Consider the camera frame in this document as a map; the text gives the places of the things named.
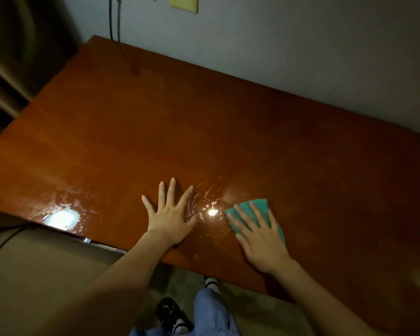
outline yellow switch plate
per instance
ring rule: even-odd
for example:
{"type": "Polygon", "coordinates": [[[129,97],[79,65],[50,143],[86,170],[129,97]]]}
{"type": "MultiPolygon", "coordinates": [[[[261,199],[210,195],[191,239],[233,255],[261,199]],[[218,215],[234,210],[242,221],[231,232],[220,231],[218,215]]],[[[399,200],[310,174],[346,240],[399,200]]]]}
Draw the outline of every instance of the yellow switch plate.
{"type": "Polygon", "coordinates": [[[171,7],[197,13],[197,0],[168,0],[171,7]]]}

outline green sponge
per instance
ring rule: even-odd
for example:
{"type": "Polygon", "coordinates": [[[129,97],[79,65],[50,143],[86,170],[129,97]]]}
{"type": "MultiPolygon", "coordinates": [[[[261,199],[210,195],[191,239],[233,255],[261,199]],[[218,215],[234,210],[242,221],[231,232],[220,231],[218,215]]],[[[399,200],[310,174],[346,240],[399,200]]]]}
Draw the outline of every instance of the green sponge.
{"type": "MultiPolygon", "coordinates": [[[[268,205],[267,205],[267,199],[254,199],[254,200],[249,200],[248,202],[244,202],[240,204],[240,208],[250,217],[252,218],[252,220],[255,222],[255,224],[257,224],[257,226],[260,226],[258,223],[258,219],[255,216],[255,214],[253,213],[251,207],[250,207],[250,203],[254,203],[255,206],[258,208],[258,210],[261,212],[263,218],[266,220],[266,223],[268,224],[268,226],[270,227],[270,220],[269,220],[269,213],[268,213],[268,205]]],[[[228,213],[233,214],[233,216],[235,218],[237,218],[239,221],[243,222],[244,224],[246,224],[244,222],[244,220],[241,218],[241,216],[238,214],[238,212],[236,212],[236,210],[234,208],[228,209],[224,211],[224,214],[227,216],[228,213]]],[[[232,228],[233,231],[235,231],[235,233],[239,233],[240,235],[242,235],[241,231],[239,230],[239,228],[237,228],[235,225],[233,225],[230,220],[229,220],[230,226],[232,228]]],[[[279,233],[280,233],[280,237],[282,238],[283,243],[285,243],[285,237],[283,236],[283,231],[282,228],[280,227],[280,225],[278,225],[279,227],[279,233]]]]}

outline wall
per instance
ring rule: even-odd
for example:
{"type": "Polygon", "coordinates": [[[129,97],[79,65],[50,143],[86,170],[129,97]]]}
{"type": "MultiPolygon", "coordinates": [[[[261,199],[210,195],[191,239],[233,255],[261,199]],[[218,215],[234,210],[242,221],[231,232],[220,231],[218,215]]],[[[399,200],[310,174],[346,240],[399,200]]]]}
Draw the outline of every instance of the wall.
{"type": "MultiPolygon", "coordinates": [[[[107,0],[57,2],[79,42],[109,37],[107,0]]],[[[420,132],[420,0],[123,0],[121,39],[420,132]]]]}

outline wooden table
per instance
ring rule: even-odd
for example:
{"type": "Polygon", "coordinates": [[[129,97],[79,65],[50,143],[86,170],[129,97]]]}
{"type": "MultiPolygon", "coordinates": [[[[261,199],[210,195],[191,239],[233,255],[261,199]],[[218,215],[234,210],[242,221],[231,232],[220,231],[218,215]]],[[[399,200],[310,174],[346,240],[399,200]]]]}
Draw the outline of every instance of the wooden table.
{"type": "Polygon", "coordinates": [[[286,298],[223,217],[268,198],[318,282],[374,328],[420,334],[420,134],[93,37],[0,135],[0,211],[125,250],[141,195],[172,176],[202,221],[164,262],[286,298]]]}

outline jeans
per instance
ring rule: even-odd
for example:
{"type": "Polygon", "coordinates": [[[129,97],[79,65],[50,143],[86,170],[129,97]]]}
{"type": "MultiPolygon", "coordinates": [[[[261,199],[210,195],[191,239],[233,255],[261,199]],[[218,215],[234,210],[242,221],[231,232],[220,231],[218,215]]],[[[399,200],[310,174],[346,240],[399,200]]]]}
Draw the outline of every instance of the jeans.
{"type": "MultiPolygon", "coordinates": [[[[194,329],[190,336],[211,335],[238,336],[235,319],[227,309],[221,295],[209,288],[204,288],[194,300],[194,329]]],[[[133,328],[129,336],[171,336],[171,333],[159,324],[154,329],[137,330],[133,328]]]]}

